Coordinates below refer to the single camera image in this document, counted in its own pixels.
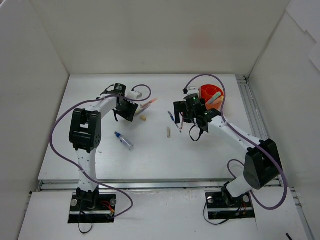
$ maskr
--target bolt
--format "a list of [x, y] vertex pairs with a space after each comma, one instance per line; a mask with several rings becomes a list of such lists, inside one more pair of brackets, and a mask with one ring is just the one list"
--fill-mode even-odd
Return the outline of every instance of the bolt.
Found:
[[78, 200], [77, 199], [72, 199], [71, 200], [71, 207], [75, 207], [75, 206], [77, 206], [77, 204], [78, 204]]
[[117, 200], [115, 200], [114, 198], [112, 198], [112, 199], [110, 200], [110, 205], [111, 205], [112, 207], [114, 207], [116, 204], [117, 204]]
[[249, 203], [250, 202], [250, 198], [247, 195], [244, 195], [242, 199], [243, 199], [243, 201], [245, 203]]
[[208, 202], [208, 204], [213, 204], [215, 200], [214, 200], [214, 198], [212, 196], [208, 196], [206, 201]]

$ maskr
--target small bottle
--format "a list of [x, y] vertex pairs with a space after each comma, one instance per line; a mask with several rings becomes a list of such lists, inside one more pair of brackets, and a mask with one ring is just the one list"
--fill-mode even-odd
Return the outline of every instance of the small bottle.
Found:
[[114, 134], [127, 149], [132, 150], [134, 148], [134, 145], [128, 139], [124, 138], [120, 133], [115, 132]]

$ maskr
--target marker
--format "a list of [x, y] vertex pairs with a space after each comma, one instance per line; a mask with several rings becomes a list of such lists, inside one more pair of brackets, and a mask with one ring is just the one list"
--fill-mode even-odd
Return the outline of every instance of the marker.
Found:
[[176, 124], [175, 118], [174, 116], [172, 116], [171, 112], [168, 111], [168, 114], [170, 115], [170, 118], [172, 119], [172, 121], [174, 122], [175, 126], [178, 128], [179, 132], [182, 133], [180, 127]]
[[148, 101], [147, 103], [141, 105], [141, 108], [143, 109], [143, 108], [145, 108], [147, 105], [150, 105], [150, 104], [154, 103], [154, 102], [157, 101], [157, 100], [158, 100], [158, 98], [154, 98], [154, 99]]
[[149, 104], [149, 105], [147, 105], [146, 107], [144, 107], [144, 108], [140, 108], [140, 109], [137, 109], [137, 111], [135, 112], [135, 114], [134, 114], [134, 116], [136, 117], [136, 116], [138, 116], [139, 114], [141, 114], [141, 113], [143, 113], [145, 110], [147, 110], [149, 107], [150, 107], [151, 105]]
[[222, 103], [224, 98], [225, 98], [224, 96], [221, 96], [218, 99], [216, 99], [212, 104], [216, 105], [216, 104]]
[[217, 98], [219, 98], [221, 96], [221, 92], [217, 92], [215, 95], [212, 96], [212, 98], [209, 99], [209, 101], [207, 101], [207, 104], [212, 104]]

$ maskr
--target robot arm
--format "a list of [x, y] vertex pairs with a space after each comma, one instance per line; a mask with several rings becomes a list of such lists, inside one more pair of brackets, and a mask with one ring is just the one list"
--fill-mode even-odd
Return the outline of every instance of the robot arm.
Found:
[[[183, 120], [186, 123], [193, 123], [200, 129], [200, 135], [204, 132], [214, 134], [245, 157], [243, 174], [235, 180], [227, 182], [222, 188], [223, 197], [227, 204], [231, 205], [234, 201], [237, 201], [237, 198], [251, 189], [261, 189], [279, 175], [279, 171], [271, 160], [255, 146], [235, 134], [227, 126], [218, 110], [207, 110], [204, 99], [200, 99], [198, 94], [190, 94], [184, 100], [173, 103], [176, 124], [180, 123], [180, 113], [182, 113]], [[240, 134], [266, 150], [281, 167], [278, 149], [274, 141], [270, 139], [262, 141], [235, 125], [231, 125]]]
[[[91, 105], [88, 109], [76, 108], [72, 113], [69, 141], [75, 149], [78, 163], [92, 179], [97, 180], [96, 176], [96, 151], [102, 139], [101, 120], [111, 110], [114, 112], [115, 120], [117, 115], [132, 122], [138, 104], [124, 97], [126, 86], [116, 83], [112, 91], [107, 89], [99, 98], [104, 99]], [[131, 91], [128, 94], [131, 99], [138, 99], [141, 93]], [[76, 190], [77, 197], [83, 198], [87, 203], [88, 209], [94, 209], [95, 203], [99, 198], [98, 185], [79, 172], [79, 183]]]

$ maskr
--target white table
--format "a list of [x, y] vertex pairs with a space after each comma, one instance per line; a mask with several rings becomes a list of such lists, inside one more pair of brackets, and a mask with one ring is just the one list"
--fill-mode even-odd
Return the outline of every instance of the white table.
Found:
[[[152, 89], [150, 99], [158, 101], [143, 114], [146, 122], [135, 119], [133, 122], [118, 117], [116, 122], [112, 112], [102, 120], [102, 141], [96, 156], [96, 173], [103, 181], [148, 181], [148, 180], [197, 180], [228, 179], [227, 162], [230, 159], [244, 161], [224, 141], [204, 133], [199, 142], [189, 137], [192, 124], [185, 124], [179, 133], [170, 119], [168, 111], [174, 114], [173, 102], [182, 101], [182, 89], [195, 74], [163, 75], [71, 75], [64, 93], [58, 116], [75, 104], [98, 97], [106, 87], [114, 83], [127, 86], [127, 91], [138, 84], [147, 84]], [[250, 124], [241, 98], [235, 75], [217, 75], [226, 88], [224, 113], [226, 117], [244, 131], [251, 133]], [[200, 77], [191, 86], [220, 84], [213, 77]], [[147, 96], [148, 90], [137, 88]], [[64, 156], [77, 160], [75, 150], [69, 142], [71, 113], [56, 128], [53, 142]], [[171, 138], [167, 138], [167, 127], [171, 128]], [[134, 144], [128, 151], [115, 137], [117, 131]], [[39, 180], [44, 182], [77, 182], [78, 169], [56, 156], [49, 147], [46, 151]]]
[[[134, 207], [114, 223], [94, 224], [86, 235], [81, 235], [77, 224], [68, 224], [72, 191], [35, 192], [19, 240], [285, 240], [286, 233], [294, 240], [307, 239], [290, 190], [279, 209], [267, 211], [253, 202], [255, 218], [230, 220], [219, 226], [204, 220], [206, 191], [210, 190], [127, 191]], [[279, 187], [266, 187], [257, 191], [257, 197], [271, 206], [279, 201], [282, 191]], [[130, 205], [122, 194], [117, 193], [116, 199], [116, 213]]]

